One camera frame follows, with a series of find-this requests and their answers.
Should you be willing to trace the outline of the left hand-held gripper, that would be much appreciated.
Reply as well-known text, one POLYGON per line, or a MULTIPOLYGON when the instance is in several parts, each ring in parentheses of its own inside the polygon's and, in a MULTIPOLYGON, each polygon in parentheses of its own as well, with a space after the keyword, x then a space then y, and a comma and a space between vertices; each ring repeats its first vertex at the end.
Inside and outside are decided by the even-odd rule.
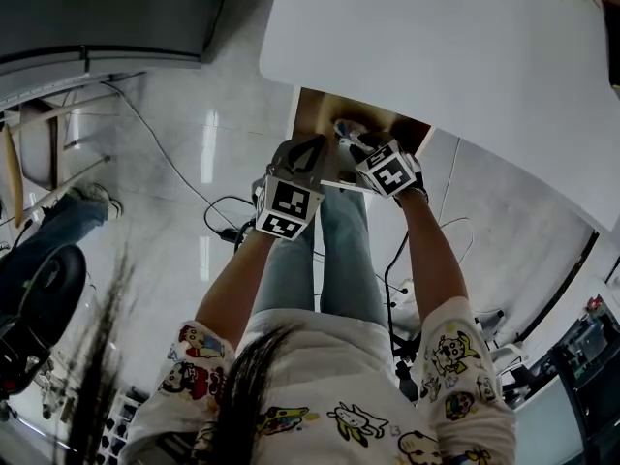
POLYGON ((294 136, 276 149, 256 192, 255 229, 294 240, 312 222, 324 195, 324 135, 294 136))

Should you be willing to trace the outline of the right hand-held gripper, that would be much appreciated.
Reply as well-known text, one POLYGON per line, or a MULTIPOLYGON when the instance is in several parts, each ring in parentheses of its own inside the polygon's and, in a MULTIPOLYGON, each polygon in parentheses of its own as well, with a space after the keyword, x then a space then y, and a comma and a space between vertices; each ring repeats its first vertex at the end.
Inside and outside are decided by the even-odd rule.
POLYGON ((355 188, 390 198, 419 181, 415 158, 387 132, 346 136, 355 162, 355 188))

